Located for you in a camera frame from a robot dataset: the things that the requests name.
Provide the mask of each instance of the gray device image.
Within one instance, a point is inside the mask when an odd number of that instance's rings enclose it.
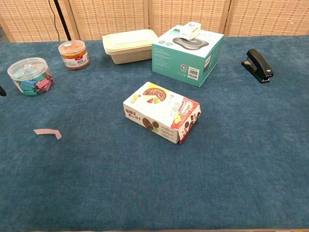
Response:
[[[174,38],[173,42],[179,44],[181,47],[188,49],[188,50],[199,50],[201,47],[205,47],[209,45],[208,42],[199,40],[199,39],[192,39],[186,40],[180,37]]]

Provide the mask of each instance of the jar label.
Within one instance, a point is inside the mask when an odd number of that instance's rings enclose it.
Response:
[[[65,59],[62,58],[65,66],[74,68],[74,67],[80,67],[83,66],[84,64],[88,63],[89,61],[89,55],[88,52],[86,52],[83,56],[74,58],[74,59]]]

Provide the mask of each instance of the clear plastic container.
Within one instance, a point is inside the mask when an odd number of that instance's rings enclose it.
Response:
[[[90,64],[87,48],[81,40],[66,41],[59,45],[58,50],[70,70],[83,69]]]
[[[8,74],[20,92],[34,96],[49,91],[55,83],[46,61],[39,57],[12,64]]]
[[[151,46],[157,39],[153,30],[133,30],[102,37],[106,54],[115,64],[151,59]]]

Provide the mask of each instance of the biscuit box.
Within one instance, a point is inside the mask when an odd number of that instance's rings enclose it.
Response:
[[[198,102],[150,82],[140,87],[123,104],[127,118],[180,144],[201,114]]]
[[[218,62],[223,34],[201,30],[186,40],[181,28],[176,25],[153,43],[153,72],[200,87]]]

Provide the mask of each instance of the container lid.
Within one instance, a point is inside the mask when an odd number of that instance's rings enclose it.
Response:
[[[102,36],[104,49],[110,55],[147,50],[157,38],[154,31],[150,29]]]
[[[59,45],[58,50],[62,55],[75,55],[86,48],[85,43],[81,40],[66,41]]]
[[[12,64],[8,69],[10,77],[16,81],[32,80],[48,69],[44,59],[31,57]]]

